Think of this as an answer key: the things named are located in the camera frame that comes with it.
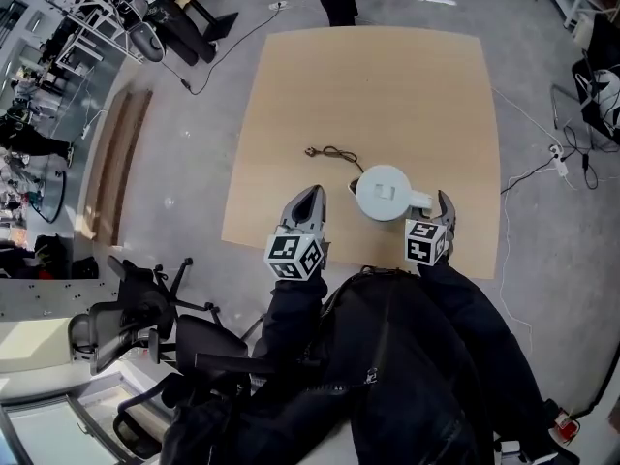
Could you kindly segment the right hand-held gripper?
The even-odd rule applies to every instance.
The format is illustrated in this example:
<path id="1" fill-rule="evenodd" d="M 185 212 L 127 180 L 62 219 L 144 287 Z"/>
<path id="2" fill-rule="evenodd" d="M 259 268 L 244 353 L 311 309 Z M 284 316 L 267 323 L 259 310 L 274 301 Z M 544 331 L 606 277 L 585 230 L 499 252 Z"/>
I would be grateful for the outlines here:
<path id="1" fill-rule="evenodd" d="M 453 248 L 456 211 L 450 197 L 438 191 L 440 221 L 407 219 L 405 221 L 404 260 L 433 266 L 447 257 Z"/>

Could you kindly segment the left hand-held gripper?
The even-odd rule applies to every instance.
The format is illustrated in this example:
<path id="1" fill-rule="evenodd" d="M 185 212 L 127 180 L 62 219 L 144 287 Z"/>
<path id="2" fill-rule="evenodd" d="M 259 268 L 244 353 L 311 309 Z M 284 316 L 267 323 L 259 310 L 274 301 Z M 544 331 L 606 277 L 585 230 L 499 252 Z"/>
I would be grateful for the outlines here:
<path id="1" fill-rule="evenodd" d="M 326 268 L 325 223 L 326 192 L 321 185 L 306 188 L 287 203 L 263 255 L 277 280 L 305 282 Z"/>

